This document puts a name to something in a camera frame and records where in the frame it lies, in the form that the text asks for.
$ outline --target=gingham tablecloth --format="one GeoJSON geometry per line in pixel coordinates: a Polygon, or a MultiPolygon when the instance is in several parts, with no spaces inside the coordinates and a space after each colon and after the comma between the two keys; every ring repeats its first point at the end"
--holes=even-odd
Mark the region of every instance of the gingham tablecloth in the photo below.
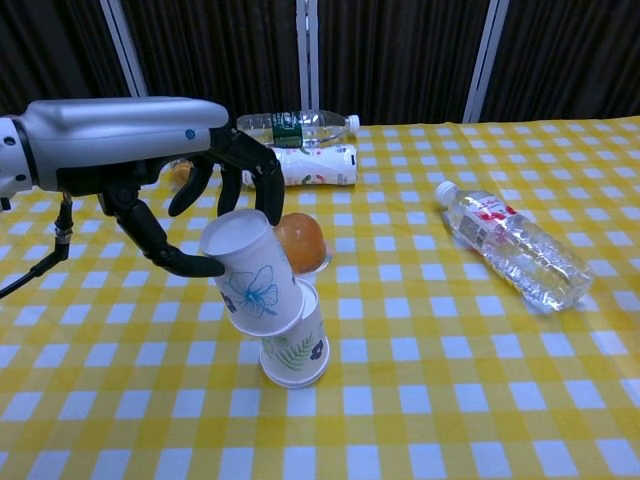
{"type": "MultiPolygon", "coordinates": [[[[335,250],[315,278],[326,374],[288,391],[215,287],[154,268],[95,197],[71,258],[0,304],[0,477],[640,477],[640,117],[362,128],[352,187],[290,188],[335,250]],[[597,275],[537,315],[444,228],[443,179],[484,188],[597,275]]],[[[219,177],[176,219],[195,253],[219,177]]],[[[253,205],[246,190],[240,207],[253,205]]],[[[52,245],[59,197],[0,215],[0,281],[52,245]]]]}

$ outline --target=plastic water bottle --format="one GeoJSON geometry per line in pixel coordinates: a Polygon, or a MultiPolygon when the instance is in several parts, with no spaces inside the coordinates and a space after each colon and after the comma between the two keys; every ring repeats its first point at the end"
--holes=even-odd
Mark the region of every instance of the plastic water bottle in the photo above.
{"type": "Polygon", "coordinates": [[[243,115],[236,127],[269,147],[316,147],[360,128],[357,115],[325,110],[243,115]]]}
{"type": "Polygon", "coordinates": [[[438,185],[436,199],[454,234],[539,310],[569,308],[591,288],[588,265],[502,199],[450,181],[438,185]]]}

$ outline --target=robotic arm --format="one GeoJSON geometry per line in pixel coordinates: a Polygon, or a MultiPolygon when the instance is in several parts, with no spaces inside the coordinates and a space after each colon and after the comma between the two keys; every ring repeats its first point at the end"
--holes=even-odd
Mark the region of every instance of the robotic arm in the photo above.
{"type": "Polygon", "coordinates": [[[68,251],[71,197],[95,194],[103,212],[115,217],[155,265],[183,277],[219,276],[224,273],[219,262],[170,245],[138,198],[142,185],[155,183],[167,163],[182,158],[188,158],[193,169],[173,198],[169,215],[181,214],[196,201],[218,163],[218,215],[235,208],[242,170],[249,170],[256,186],[255,207],[272,225],[279,222],[284,178],[274,152],[232,128],[224,107],[181,97],[35,101],[22,115],[1,117],[0,212],[10,210],[16,193],[33,186],[62,192],[56,250],[66,245],[68,251]]]}

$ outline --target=cup with green leaf print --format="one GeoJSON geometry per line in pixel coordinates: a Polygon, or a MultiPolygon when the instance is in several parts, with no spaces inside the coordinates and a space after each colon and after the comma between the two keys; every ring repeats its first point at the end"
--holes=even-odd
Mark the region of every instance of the cup with green leaf print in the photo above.
{"type": "Polygon", "coordinates": [[[300,320],[302,290],[263,212],[240,209],[219,216],[204,229],[200,249],[224,265],[214,282],[242,333],[278,335],[300,320]]]}
{"type": "Polygon", "coordinates": [[[330,357],[318,293],[306,280],[298,279],[298,283],[304,297],[302,319],[280,335],[261,339],[260,363],[265,374],[286,388],[314,383],[327,369],[330,357]]]}

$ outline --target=black curtain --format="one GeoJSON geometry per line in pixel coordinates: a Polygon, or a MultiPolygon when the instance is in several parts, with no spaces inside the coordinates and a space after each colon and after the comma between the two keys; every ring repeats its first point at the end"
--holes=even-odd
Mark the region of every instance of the black curtain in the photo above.
{"type": "Polygon", "coordinates": [[[0,115],[38,99],[129,95],[100,0],[3,0],[0,12],[0,115]]]}
{"type": "Polygon", "coordinates": [[[515,0],[482,121],[640,114],[640,1],[515,0]]]}
{"type": "Polygon", "coordinates": [[[319,0],[320,106],[365,124],[462,121],[488,0],[319,0]]]}
{"type": "Polygon", "coordinates": [[[122,4],[150,95],[212,100],[232,118],[300,108],[295,1],[122,4]]]}

